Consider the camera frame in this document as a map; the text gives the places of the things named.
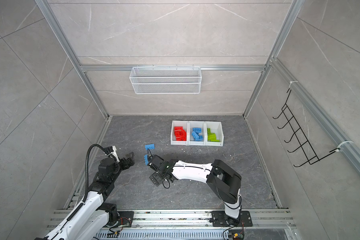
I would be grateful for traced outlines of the red arch lego piece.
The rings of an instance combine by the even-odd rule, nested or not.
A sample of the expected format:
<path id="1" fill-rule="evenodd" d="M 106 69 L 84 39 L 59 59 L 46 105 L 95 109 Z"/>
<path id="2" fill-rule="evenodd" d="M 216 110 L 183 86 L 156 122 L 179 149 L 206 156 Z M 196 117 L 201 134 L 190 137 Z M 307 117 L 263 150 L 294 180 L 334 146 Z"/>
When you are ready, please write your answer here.
<path id="1" fill-rule="evenodd" d="M 178 132 L 178 134 L 176 134 L 175 137 L 176 137 L 176 141 L 186 141 L 187 132 L 183 129 L 183 131 Z"/>

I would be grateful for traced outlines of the white three-compartment bin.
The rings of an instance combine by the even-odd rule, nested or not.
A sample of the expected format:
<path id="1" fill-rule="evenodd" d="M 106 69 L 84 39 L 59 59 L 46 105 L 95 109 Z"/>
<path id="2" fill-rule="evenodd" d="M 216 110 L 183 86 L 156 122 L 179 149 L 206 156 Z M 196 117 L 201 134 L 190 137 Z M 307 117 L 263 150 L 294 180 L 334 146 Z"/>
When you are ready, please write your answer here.
<path id="1" fill-rule="evenodd" d="M 222 147 L 224 133 L 221 122 L 172 121 L 171 145 Z"/>

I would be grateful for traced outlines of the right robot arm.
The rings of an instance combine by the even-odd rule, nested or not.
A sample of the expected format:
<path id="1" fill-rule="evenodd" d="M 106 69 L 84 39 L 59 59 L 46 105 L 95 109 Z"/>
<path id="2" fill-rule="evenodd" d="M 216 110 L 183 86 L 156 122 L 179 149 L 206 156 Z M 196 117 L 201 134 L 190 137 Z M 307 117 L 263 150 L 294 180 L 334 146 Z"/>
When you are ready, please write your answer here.
<path id="1" fill-rule="evenodd" d="M 181 160 L 165 161 L 157 155 L 146 155 L 145 164 L 155 172 L 150 180 L 155 186 L 170 188 L 175 180 L 190 180 L 207 184 L 223 202 L 223 225 L 235 226 L 241 221 L 242 177 L 222 160 L 209 164 L 192 164 Z"/>

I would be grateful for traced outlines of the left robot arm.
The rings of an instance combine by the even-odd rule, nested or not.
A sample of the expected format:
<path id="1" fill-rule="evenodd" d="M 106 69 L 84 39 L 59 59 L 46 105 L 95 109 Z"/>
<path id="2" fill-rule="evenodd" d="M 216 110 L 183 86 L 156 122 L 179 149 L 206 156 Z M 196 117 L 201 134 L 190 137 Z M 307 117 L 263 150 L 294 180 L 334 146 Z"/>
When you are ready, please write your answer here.
<path id="1" fill-rule="evenodd" d="M 93 148 L 98 148 L 106 155 L 98 166 L 93 182 L 89 183 L 89 158 Z M 84 196 L 74 209 L 60 222 L 44 240 L 91 240 L 103 227 L 115 227 L 123 219 L 117 205 L 106 203 L 106 199 L 115 187 L 115 181 L 122 171 L 135 164 L 135 154 L 130 152 L 119 158 L 115 146 L 102 147 L 91 145 L 85 160 Z"/>

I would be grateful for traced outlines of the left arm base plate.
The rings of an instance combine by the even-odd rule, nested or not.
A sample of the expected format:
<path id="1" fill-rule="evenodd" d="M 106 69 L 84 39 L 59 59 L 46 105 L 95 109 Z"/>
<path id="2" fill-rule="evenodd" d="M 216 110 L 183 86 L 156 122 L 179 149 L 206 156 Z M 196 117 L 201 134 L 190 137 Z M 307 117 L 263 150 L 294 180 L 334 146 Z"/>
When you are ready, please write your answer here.
<path id="1" fill-rule="evenodd" d="M 110 213 L 108 227 L 131 227 L 134 220 L 134 211 L 121 211 Z"/>

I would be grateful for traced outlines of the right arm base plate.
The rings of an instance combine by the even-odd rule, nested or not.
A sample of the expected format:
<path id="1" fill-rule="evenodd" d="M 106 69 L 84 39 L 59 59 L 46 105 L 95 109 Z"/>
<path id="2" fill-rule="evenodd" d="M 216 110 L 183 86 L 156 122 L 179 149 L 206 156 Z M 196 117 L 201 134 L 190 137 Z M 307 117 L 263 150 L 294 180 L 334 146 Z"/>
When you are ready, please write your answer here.
<path id="1" fill-rule="evenodd" d="M 241 211 L 240 216 L 236 219 L 229 217 L 224 211 L 212 211 L 211 214 L 210 223 L 212 223 L 214 227 L 253 226 L 249 211 Z"/>

